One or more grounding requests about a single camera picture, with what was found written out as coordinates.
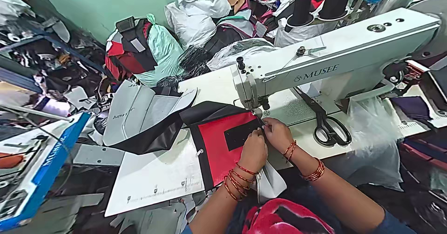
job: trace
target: red bangle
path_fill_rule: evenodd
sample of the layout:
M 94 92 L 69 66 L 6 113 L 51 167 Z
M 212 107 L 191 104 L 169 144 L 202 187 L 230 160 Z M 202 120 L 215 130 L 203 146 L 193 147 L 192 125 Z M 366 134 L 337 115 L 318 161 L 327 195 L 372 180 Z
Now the red bangle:
M 248 169 L 241 167 L 241 166 L 239 165 L 239 163 L 236 163 L 236 165 L 237 165 L 240 169 L 242 169 L 243 171 L 245 171 L 245 172 L 247 172 L 247 173 L 249 173 L 249 174 L 258 174 L 258 173 L 259 173 L 259 172 L 257 172 L 257 173 L 251 172 L 251 171 L 249 171 Z
M 292 157 L 292 154 L 293 154 L 293 151 L 295 150 L 295 148 L 296 148 L 296 141 L 295 141 L 295 145 L 293 146 L 292 151 L 290 152 L 289 158 L 287 158 L 288 162 L 290 162 L 290 158 Z
M 233 172 L 233 174 L 237 175 L 240 179 L 242 179 L 242 180 L 244 180 L 244 181 L 246 181 L 248 183 L 251 183 L 251 184 L 254 183 L 254 181 L 248 180 L 247 178 L 243 177 L 242 175 L 237 174 L 234 170 L 230 170 L 230 172 Z
M 231 178 L 230 178 L 230 182 L 231 182 L 231 184 L 237 189 L 237 191 L 239 192 L 239 194 L 240 194 L 241 197 L 246 197 L 246 196 L 247 196 L 247 194 L 243 193 L 243 192 L 239 189 L 239 187 L 233 182 L 233 180 L 232 180 Z
M 290 146 L 286 149 L 286 151 L 285 151 L 284 154 L 283 154 L 284 157 L 286 156 L 287 151 L 289 151 L 289 149 L 290 149 L 293 145 L 296 146 L 296 140 L 294 140 L 294 141 L 290 144 Z
M 233 193 L 230 191 L 230 189 L 228 188 L 227 185 L 227 176 L 223 177 L 223 184 L 225 185 L 225 188 L 227 189 L 228 194 L 230 194 L 230 196 L 236 200 L 236 201 L 241 201 L 241 199 L 238 199 L 235 195 L 233 195 Z
M 317 159 L 318 161 L 318 168 L 316 169 L 316 171 L 310 175 L 306 175 L 306 176 L 301 176 L 303 179 L 308 180 L 308 181 L 316 181 L 318 180 L 325 172 L 325 164 L 323 162 L 321 162 L 321 160 Z
M 228 172 L 228 176 L 230 177 L 230 180 L 232 180 L 233 182 L 235 182 L 237 185 L 239 185 L 240 187 L 242 187 L 243 189 L 249 190 L 250 187 L 244 187 L 242 186 L 236 179 L 234 179 L 234 177 L 231 175 L 231 172 Z

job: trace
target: scissors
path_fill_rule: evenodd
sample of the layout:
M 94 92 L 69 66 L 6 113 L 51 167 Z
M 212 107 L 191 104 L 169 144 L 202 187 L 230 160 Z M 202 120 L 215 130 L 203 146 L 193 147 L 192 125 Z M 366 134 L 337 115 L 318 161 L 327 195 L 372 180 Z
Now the scissors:
M 315 112 L 316 114 L 316 128 L 313 133 L 317 142 L 321 143 L 324 146 L 332 147 L 336 143 L 340 146 L 346 146 L 351 143 L 352 137 L 349 133 L 348 129 L 341 123 L 339 120 L 334 117 L 327 116 L 326 111 L 312 98 L 310 98 L 307 94 L 301 91 L 299 88 L 294 87 L 294 90 L 303 98 L 306 104 Z M 332 126 L 328 123 L 328 120 L 335 122 L 338 127 L 342 130 L 343 134 L 346 136 L 346 140 L 343 140 L 337 132 L 332 128 Z M 322 131 L 327 140 L 321 140 L 317 136 L 317 132 Z

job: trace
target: black thread cone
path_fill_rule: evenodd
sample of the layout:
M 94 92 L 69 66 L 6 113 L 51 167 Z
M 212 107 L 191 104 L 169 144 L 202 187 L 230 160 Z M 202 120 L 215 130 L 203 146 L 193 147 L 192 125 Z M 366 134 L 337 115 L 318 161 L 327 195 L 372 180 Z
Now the black thread cone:
M 302 26 L 310 21 L 310 4 L 312 0 L 295 0 L 293 3 L 293 14 L 288 20 L 288 25 Z
M 324 20 L 341 18 L 346 11 L 348 0 L 325 0 L 319 16 Z

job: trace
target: green wall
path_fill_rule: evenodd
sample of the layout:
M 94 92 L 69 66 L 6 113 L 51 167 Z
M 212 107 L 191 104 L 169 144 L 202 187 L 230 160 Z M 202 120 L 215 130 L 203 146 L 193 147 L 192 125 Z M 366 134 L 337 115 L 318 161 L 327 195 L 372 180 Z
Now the green wall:
M 157 23 L 167 26 L 164 6 L 176 0 L 49 0 L 57 11 L 75 25 L 89 31 L 101 43 L 119 20 L 152 13 Z

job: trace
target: sewing machine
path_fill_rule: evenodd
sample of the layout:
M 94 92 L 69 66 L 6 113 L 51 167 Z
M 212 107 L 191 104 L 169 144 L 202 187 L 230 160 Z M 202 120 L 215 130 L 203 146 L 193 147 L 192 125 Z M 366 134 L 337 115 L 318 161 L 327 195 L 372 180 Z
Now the sewing machine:
M 270 108 L 276 92 L 321 80 L 320 92 L 337 102 L 394 85 L 383 69 L 411 57 L 433 38 L 440 20 L 399 8 L 231 66 L 233 82 L 245 108 Z

